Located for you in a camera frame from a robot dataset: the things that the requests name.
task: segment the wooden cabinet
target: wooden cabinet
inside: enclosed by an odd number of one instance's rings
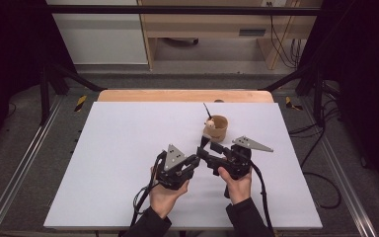
[[[143,6],[236,6],[261,7],[265,0],[139,0]],[[284,7],[320,7],[322,0],[284,0]],[[264,55],[268,69],[275,67],[280,40],[305,40],[313,27],[316,17],[272,17],[275,30],[272,45],[270,16],[236,15],[141,15],[143,34],[149,66],[152,68],[156,53],[157,38],[255,38]]]

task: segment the round container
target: round container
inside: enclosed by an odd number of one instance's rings
[[[214,119],[215,128],[206,126],[204,128],[203,133],[211,136],[211,141],[214,141],[214,142],[223,141],[224,138],[226,137],[226,130],[227,130],[227,125],[228,125],[227,118],[223,116],[212,116],[212,117]]]

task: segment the white tabletop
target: white tabletop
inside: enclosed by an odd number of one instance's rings
[[[272,153],[253,151],[265,180],[275,229],[321,228],[278,104],[206,103],[212,115],[229,121],[222,145],[242,135]],[[207,118],[202,103],[96,102],[44,223],[55,229],[124,229],[132,201],[150,179],[150,167],[170,143],[190,156],[199,145]],[[223,196],[225,183],[201,160],[170,213],[172,229],[232,228]],[[253,174],[252,197],[264,216],[261,182]],[[141,209],[148,206],[148,199]]]

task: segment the black sleeve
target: black sleeve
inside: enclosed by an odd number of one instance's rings
[[[152,209],[147,208],[140,219],[122,237],[162,237],[171,227],[171,220],[166,217],[162,219]]]
[[[227,215],[240,237],[272,237],[273,233],[264,225],[260,212],[251,198],[226,207]]]

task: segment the person's right hand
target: person's right hand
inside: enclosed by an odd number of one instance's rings
[[[237,204],[251,197],[252,167],[249,173],[239,180],[233,180],[223,167],[218,168],[218,173],[227,184],[232,204]]]

